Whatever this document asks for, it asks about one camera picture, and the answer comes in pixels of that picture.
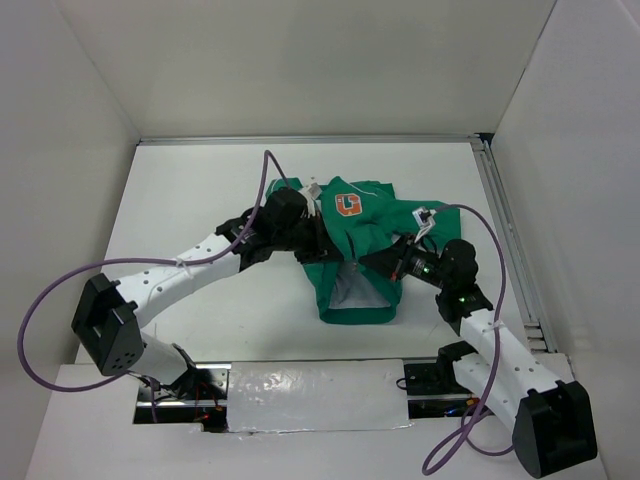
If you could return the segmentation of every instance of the purple cable loop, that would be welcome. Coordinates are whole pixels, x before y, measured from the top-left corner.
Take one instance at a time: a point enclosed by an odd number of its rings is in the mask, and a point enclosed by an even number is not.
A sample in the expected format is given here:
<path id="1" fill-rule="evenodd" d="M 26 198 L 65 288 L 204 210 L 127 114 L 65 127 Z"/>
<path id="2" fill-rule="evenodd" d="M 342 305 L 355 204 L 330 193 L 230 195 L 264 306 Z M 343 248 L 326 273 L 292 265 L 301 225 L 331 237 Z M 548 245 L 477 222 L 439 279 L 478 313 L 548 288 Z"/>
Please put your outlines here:
<path id="1" fill-rule="evenodd" d="M 276 169 L 278 170 L 278 172 L 282 176 L 282 179 L 284 180 L 284 183 L 287 185 L 287 187 L 291 187 L 291 185 L 289 184 L 289 181 L 285 177 L 284 172 L 282 171 L 282 168 L 280 168 L 280 164 L 276 160 L 276 158 L 273 155 L 273 153 L 271 153 L 269 150 L 265 150 L 264 151 L 264 161 L 263 161 L 263 164 L 262 164 L 262 176 L 260 178 L 260 187 L 258 188 L 258 195 L 256 197 L 256 203 L 253 206 L 253 210 L 251 211 L 251 215 L 249 216 L 249 219 L 247 220 L 245 228 L 242 230 L 240 235 L 238 235 L 238 238 L 236 238 L 231 243 L 231 245 L 229 245 L 227 248 L 225 248 L 221 252 L 216 253 L 215 255 L 213 255 L 211 257 L 203 258 L 203 259 L 200 259 L 200 260 L 191 260 L 191 261 L 183 262 L 184 265 L 186 265 L 187 267 L 191 267 L 191 266 L 196 266 L 196 265 L 203 265 L 205 263 L 215 262 L 216 260 L 224 257 L 227 253 L 232 251 L 234 248 L 236 248 L 236 246 L 238 246 L 238 244 L 242 241 L 242 239 L 245 237 L 245 235 L 247 235 L 247 232 L 251 228 L 251 225 L 253 224 L 253 221 L 255 220 L 256 215 L 258 214 L 258 208 L 260 208 L 260 201 L 262 200 L 262 196 L 264 195 L 264 189 L 265 189 L 265 186 L 266 186 L 266 183 L 267 183 L 267 170 L 268 170 L 268 166 L 269 166 L 269 160 L 271 160 L 273 162 L 273 164 L 275 165 Z M 106 380 L 102 380 L 100 382 L 93 383 L 91 385 L 83 385 L 81 387 L 63 387 L 63 386 L 60 386 L 60 385 L 56 385 L 54 383 L 48 382 L 47 380 L 42 378 L 40 375 L 38 375 L 35 372 L 35 370 L 33 370 L 33 368 L 29 364 L 29 361 L 27 360 L 27 357 L 25 355 L 24 338 L 25 338 L 25 333 L 27 331 L 27 327 L 29 326 L 29 322 L 31 321 L 31 318 L 33 317 L 33 314 L 35 313 L 37 308 L 40 306 L 42 301 L 54 289 L 56 289 L 62 283 L 66 282 L 70 278 L 73 278 L 76 275 L 84 273 L 84 272 L 86 272 L 88 270 L 93 270 L 95 268 L 104 267 L 104 266 L 107 266 L 107 265 L 120 265 L 120 264 L 130 264 L 130 263 L 152 264 L 152 265 L 169 265 L 169 266 L 173 266 L 173 267 L 176 266 L 176 261 L 175 260 L 170 260 L 170 259 L 166 259 L 166 258 L 127 257 L 127 258 L 112 258 L 110 260 L 101 260 L 99 262 L 89 263 L 89 264 L 84 265 L 82 267 L 78 267 L 75 270 L 71 270 L 70 272 L 64 274 L 63 276 L 61 276 L 57 280 L 54 280 L 42 292 L 40 292 L 40 294 L 36 297 L 36 299 L 33 301 L 31 306 L 27 310 L 27 313 L 24 315 L 24 318 L 22 319 L 22 323 L 20 324 L 20 329 L 18 330 L 18 342 L 17 342 L 18 343 L 18 359 L 20 360 L 20 365 L 22 365 L 22 368 L 24 369 L 26 374 L 34 382 L 36 382 L 38 385 L 40 385 L 40 386 L 42 386 L 44 388 L 48 388 L 49 390 L 52 390 L 54 392 L 75 393 L 75 392 L 86 392 L 88 390 L 93 390 L 95 388 L 102 387 L 103 385 L 107 385 L 107 384 L 109 384 L 111 382 L 114 382 L 117 379 L 119 379 L 120 377 L 126 375 L 126 373 L 123 373 L 122 375 L 117 375 L 117 376 L 114 376 L 114 377 L 110 377 L 110 378 L 107 378 Z"/>
<path id="2" fill-rule="evenodd" d="M 493 323 L 497 323 L 500 319 L 500 310 L 502 310 L 502 304 L 504 303 L 504 296 L 507 290 L 507 268 L 504 260 L 504 253 L 502 252 L 502 248 L 500 247 L 500 241 L 498 240 L 498 237 L 493 231 L 493 228 L 491 228 L 491 225 L 489 224 L 489 222 L 484 218 L 484 216 L 482 216 L 480 212 L 478 212 L 476 209 L 472 207 L 469 207 L 467 205 L 461 205 L 461 204 L 444 205 L 436 209 L 436 214 L 438 212 L 449 210 L 451 208 L 459 208 L 461 210 L 467 210 L 473 213 L 476 217 L 478 217 L 478 219 L 489 231 L 489 234 L 491 235 L 491 239 L 495 244 L 496 250 L 498 252 L 498 257 L 500 259 L 500 274 L 502 277 L 500 282 L 500 294 L 498 296 L 498 302 L 496 303 L 496 309 L 493 315 Z M 425 458 L 424 463 L 422 464 L 423 475 L 433 475 L 442 467 L 444 467 L 449 462 L 449 460 L 453 458 L 453 456 L 460 449 L 462 444 L 468 440 L 469 434 L 471 433 L 471 430 L 473 430 L 473 427 L 475 426 L 475 424 L 489 414 L 488 412 L 481 414 L 481 412 L 485 404 L 487 403 L 487 399 L 489 398 L 489 393 L 491 392 L 491 387 L 493 387 L 493 383 L 496 380 L 496 376 L 498 374 L 498 362 L 500 360 L 500 329 L 494 328 L 493 332 L 495 335 L 495 349 L 493 353 L 493 362 L 491 364 L 491 371 L 489 372 L 487 385 L 485 386 L 484 391 L 480 396 L 480 401 L 476 404 L 476 408 L 473 410 L 473 413 L 471 414 L 471 419 L 469 420 L 469 422 L 467 424 L 464 424 L 462 427 L 460 427 L 453 433 L 449 434 L 445 439 L 443 439 L 440 443 L 438 443 L 433 448 L 433 450 L 431 450 L 429 455 L 427 455 L 427 458 Z M 429 466 L 429 464 L 433 461 L 437 453 L 456 437 L 458 437 L 458 439 L 453 444 L 453 446 L 449 450 L 447 450 L 447 452 L 442 456 L 442 458 L 438 460 L 435 465 Z"/>

